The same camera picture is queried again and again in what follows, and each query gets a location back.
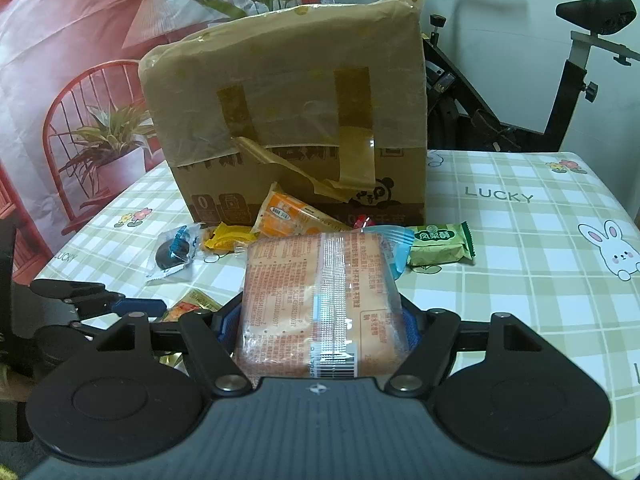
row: packing tape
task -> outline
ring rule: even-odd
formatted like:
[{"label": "packing tape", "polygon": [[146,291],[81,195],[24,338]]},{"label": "packing tape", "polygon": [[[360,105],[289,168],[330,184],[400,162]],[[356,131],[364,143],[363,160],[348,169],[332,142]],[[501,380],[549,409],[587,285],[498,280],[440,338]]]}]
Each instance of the packing tape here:
[{"label": "packing tape", "polygon": [[225,118],[226,127],[229,128],[231,136],[257,140],[254,122],[249,113],[242,85],[221,88],[216,94],[222,108],[222,116]]},{"label": "packing tape", "polygon": [[254,140],[247,139],[246,137],[235,137],[234,140],[236,141],[238,146],[248,152],[249,155],[251,155],[258,162],[261,162],[262,164],[279,164],[291,171],[295,171],[297,174],[308,179],[314,186],[315,194],[328,196],[329,198],[339,200],[340,202],[348,202],[349,199],[353,196],[353,189],[335,189],[333,186],[331,186],[331,184],[320,182],[318,179],[313,178],[308,173],[305,173],[305,171],[302,171],[295,164],[291,164],[285,158],[277,156],[275,153],[270,152],[266,148],[263,148]]},{"label": "packing tape", "polygon": [[239,147],[263,164],[279,164],[309,180],[314,193],[348,202],[355,190],[374,189],[376,170],[368,67],[334,70],[338,103],[340,180],[322,182],[256,142],[254,123],[242,85],[218,90],[222,114]]},{"label": "packing tape", "polygon": [[369,68],[334,70],[340,126],[340,180],[328,181],[340,189],[374,189],[373,111]]}]

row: snack package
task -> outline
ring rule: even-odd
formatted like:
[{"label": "snack package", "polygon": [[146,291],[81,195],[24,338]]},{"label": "snack package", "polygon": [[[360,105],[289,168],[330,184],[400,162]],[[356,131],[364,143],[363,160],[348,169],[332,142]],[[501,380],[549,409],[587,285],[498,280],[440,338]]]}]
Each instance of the snack package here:
[{"label": "snack package", "polygon": [[[191,310],[206,308],[212,312],[219,311],[222,308],[216,300],[207,296],[204,292],[197,288],[192,288],[187,292],[178,303],[172,306],[164,313],[158,321],[178,321],[178,318]],[[182,354],[175,353],[162,356],[160,362],[171,368],[178,367],[182,363]]]},{"label": "snack package", "polygon": [[236,246],[248,245],[258,239],[257,233],[252,233],[250,227],[243,225],[220,225],[213,231],[213,236],[204,242],[207,249],[219,251],[233,251]]},{"label": "snack package", "polygon": [[389,264],[391,275],[394,280],[402,276],[409,251],[414,243],[414,232],[398,225],[372,225],[363,227],[361,231],[382,235],[382,251]]},{"label": "snack package", "polygon": [[408,354],[377,233],[264,238],[248,248],[234,358],[251,377],[393,373]]},{"label": "snack package", "polygon": [[160,321],[178,321],[178,318],[191,310],[206,308],[212,312],[217,312],[222,308],[216,300],[207,296],[204,292],[197,288],[192,288],[184,297],[174,306],[168,309]]},{"label": "snack package", "polygon": [[189,281],[193,256],[200,240],[200,224],[189,224],[165,231],[156,239],[146,261],[146,282],[165,280]]},{"label": "snack package", "polygon": [[252,233],[283,237],[348,230],[350,227],[342,222],[284,193],[274,182],[262,202]]},{"label": "snack package", "polygon": [[472,260],[476,253],[466,222],[410,227],[414,243],[409,252],[409,266],[423,267]]}]

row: tablecloth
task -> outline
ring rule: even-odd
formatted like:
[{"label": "tablecloth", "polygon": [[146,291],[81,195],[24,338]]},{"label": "tablecloth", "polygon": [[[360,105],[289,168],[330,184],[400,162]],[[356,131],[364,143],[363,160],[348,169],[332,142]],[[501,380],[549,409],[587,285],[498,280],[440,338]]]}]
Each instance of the tablecloth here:
[{"label": "tablecloth", "polygon": [[[407,271],[398,289],[423,309],[462,319],[507,311],[582,367],[609,394],[612,422],[596,459],[620,478],[640,472],[640,233],[573,153],[430,152],[427,222],[467,221],[473,264]],[[384,211],[372,209],[384,221]],[[123,192],[47,265],[41,278],[102,282],[169,306],[195,286],[224,303],[241,288],[229,255],[195,263],[193,283],[145,286],[158,234],[191,222],[165,163]],[[106,327],[111,314],[94,320]],[[456,368],[482,359],[462,354]]]}]

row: orange snack wrapper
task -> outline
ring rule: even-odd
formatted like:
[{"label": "orange snack wrapper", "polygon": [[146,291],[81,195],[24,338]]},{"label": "orange snack wrapper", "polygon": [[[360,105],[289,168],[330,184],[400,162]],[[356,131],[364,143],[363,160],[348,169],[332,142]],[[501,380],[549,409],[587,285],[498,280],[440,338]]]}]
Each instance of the orange snack wrapper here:
[{"label": "orange snack wrapper", "polygon": [[274,182],[267,198],[262,202],[252,233],[285,237],[350,230],[348,225],[284,193],[278,183]]},{"label": "orange snack wrapper", "polygon": [[197,288],[192,288],[184,297],[174,306],[164,313],[160,321],[178,321],[178,318],[191,310],[199,310],[206,308],[212,312],[219,311],[222,308],[216,300],[207,296],[204,292]]}]

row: yellow candy wrapper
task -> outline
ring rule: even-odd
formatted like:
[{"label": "yellow candy wrapper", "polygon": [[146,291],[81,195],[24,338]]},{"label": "yellow candy wrapper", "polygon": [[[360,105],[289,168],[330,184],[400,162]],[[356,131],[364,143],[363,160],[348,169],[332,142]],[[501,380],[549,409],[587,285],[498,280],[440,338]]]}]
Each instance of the yellow candy wrapper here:
[{"label": "yellow candy wrapper", "polygon": [[236,244],[251,244],[258,239],[257,233],[252,233],[250,227],[242,225],[220,225],[213,231],[213,236],[204,242],[208,249],[219,251],[233,251]]}]

